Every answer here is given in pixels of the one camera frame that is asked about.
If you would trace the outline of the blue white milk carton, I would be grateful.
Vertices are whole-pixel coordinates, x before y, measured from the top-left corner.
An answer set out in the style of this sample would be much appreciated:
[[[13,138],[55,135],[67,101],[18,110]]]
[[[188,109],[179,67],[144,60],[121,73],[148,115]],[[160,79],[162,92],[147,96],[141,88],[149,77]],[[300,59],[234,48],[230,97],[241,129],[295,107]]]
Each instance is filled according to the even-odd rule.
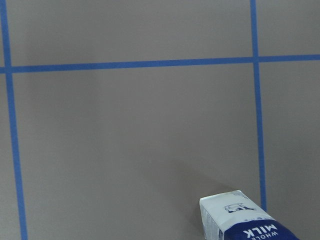
[[[297,240],[284,225],[234,190],[199,200],[206,240]]]

